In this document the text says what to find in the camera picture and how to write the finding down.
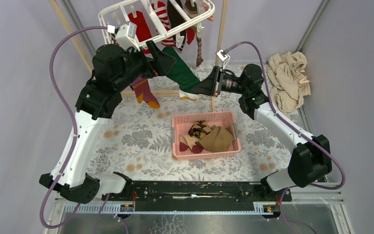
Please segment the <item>green sock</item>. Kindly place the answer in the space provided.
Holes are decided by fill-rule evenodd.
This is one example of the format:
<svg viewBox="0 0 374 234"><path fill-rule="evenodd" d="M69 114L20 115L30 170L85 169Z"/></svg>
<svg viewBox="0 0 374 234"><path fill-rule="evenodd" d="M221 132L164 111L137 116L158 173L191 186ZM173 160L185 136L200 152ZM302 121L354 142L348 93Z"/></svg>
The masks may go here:
<svg viewBox="0 0 374 234"><path fill-rule="evenodd" d="M197 101L200 95L191 91L201 81L187 66L173 47L165 47L163 52L176 59L176 63L167 73L167 77L179 85L179 97L181 100Z"/></svg>

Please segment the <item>purple orange striped sock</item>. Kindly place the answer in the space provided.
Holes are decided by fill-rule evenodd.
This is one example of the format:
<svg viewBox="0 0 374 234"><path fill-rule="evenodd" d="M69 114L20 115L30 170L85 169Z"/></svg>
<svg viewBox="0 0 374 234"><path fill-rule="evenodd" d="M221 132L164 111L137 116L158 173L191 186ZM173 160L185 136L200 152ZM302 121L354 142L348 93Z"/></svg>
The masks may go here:
<svg viewBox="0 0 374 234"><path fill-rule="evenodd" d="M154 94L151 92L148 79L146 78L137 78L132 84L131 88L133 89L137 102L141 104L145 102L152 109L159 109L160 104Z"/></svg>

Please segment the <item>brown argyle sock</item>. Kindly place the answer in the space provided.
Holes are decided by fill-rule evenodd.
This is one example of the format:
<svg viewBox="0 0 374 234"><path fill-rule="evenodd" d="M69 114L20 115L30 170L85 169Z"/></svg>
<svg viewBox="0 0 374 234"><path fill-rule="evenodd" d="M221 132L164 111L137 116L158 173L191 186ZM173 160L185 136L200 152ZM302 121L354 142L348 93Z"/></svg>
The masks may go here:
<svg viewBox="0 0 374 234"><path fill-rule="evenodd" d="M199 120L194 122L191 128L188 131L190 137L196 137L202 139L207 136L212 131L208 122L205 120Z"/></svg>

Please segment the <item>tan plain sock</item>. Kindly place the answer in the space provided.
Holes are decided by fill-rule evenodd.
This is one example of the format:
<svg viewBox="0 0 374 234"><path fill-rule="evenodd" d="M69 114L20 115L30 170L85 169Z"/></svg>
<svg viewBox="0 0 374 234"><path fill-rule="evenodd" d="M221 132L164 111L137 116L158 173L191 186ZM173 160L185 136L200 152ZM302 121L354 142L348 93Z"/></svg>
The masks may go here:
<svg viewBox="0 0 374 234"><path fill-rule="evenodd" d="M233 135L224 127L216 126L209 134L200 139L197 145L212 153L229 151L234 140Z"/></svg>

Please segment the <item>beige purple striped sock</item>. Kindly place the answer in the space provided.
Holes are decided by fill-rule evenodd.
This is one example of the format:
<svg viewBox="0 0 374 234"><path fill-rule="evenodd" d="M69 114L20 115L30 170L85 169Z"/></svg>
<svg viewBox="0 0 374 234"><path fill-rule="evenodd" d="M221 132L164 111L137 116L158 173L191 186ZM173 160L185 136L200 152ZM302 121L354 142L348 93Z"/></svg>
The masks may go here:
<svg viewBox="0 0 374 234"><path fill-rule="evenodd" d="M194 154L199 154L204 148L198 142L199 139L194 136L179 135L179 150L185 152L190 149Z"/></svg>

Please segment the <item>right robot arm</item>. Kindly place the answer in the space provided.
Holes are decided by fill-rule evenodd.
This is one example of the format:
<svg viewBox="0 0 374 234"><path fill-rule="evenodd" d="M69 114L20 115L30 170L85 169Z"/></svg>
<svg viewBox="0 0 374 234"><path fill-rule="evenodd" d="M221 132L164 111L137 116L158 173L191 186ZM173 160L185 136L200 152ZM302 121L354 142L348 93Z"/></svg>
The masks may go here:
<svg viewBox="0 0 374 234"><path fill-rule="evenodd" d="M246 65L238 77L215 66L207 78L188 92L213 97L221 91L240 94L238 102L242 112L266 127L288 149L291 153L288 167L261 180L261 197L271 201L284 188L304 188L324 177L332 171L332 161L329 140L323 135L314 136L303 130L275 109L262 91L264 81L259 65Z"/></svg>

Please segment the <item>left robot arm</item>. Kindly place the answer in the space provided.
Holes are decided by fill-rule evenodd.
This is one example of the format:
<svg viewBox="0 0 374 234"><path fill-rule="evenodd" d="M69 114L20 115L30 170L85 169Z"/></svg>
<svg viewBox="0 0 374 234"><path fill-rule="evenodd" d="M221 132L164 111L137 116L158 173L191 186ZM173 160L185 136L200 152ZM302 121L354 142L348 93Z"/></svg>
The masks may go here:
<svg viewBox="0 0 374 234"><path fill-rule="evenodd" d="M92 59L92 76L79 94L76 110L71 112L71 136L56 167L40 177L41 185L68 201L81 204L106 194L114 194L119 200L131 196L132 188L128 184L131 180L127 176L121 173L96 176L86 169L95 138L122 101L122 91L137 78L166 75L176 63L174 56L161 51L153 41L148 41L147 46L150 57L142 49L124 49L117 44L97 49Z"/></svg>

